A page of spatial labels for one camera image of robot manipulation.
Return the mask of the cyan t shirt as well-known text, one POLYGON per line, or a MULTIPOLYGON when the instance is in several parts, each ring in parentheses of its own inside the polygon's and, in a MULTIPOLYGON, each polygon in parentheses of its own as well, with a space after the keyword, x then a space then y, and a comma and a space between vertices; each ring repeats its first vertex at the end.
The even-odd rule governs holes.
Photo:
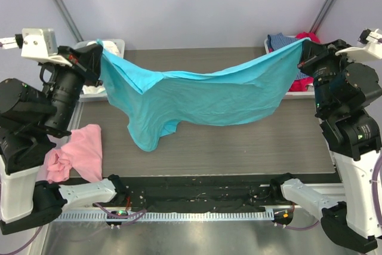
POLYGON ((298 40, 213 73, 152 71, 104 51, 100 78, 109 103, 128 116, 133 142, 151 152, 182 121, 224 127, 272 115, 298 74, 302 50, 298 40))

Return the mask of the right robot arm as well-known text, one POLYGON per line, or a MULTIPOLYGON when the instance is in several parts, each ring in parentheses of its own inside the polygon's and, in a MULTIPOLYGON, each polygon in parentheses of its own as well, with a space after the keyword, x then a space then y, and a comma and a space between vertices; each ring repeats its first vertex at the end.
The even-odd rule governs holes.
POLYGON ((346 199, 330 199, 286 173, 270 182, 271 197, 293 202, 321 224, 335 244, 369 253, 381 239, 381 130, 366 107, 381 96, 376 71, 380 43, 362 48, 343 40, 303 42, 298 68, 313 78, 316 116, 337 167, 346 199))

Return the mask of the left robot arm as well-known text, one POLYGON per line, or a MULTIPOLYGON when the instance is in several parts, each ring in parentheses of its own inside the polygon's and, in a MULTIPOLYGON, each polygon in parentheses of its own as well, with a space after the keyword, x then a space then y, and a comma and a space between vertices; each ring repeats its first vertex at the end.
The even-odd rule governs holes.
POLYGON ((64 64, 40 60, 51 72, 43 89, 8 78, 1 82, 1 232, 14 234, 38 228, 64 210, 108 202, 123 203, 128 189, 117 175, 99 183, 65 186, 37 180, 46 154, 55 147, 50 137, 70 135, 68 126, 84 84, 100 83, 103 47, 92 44, 58 48, 64 64))

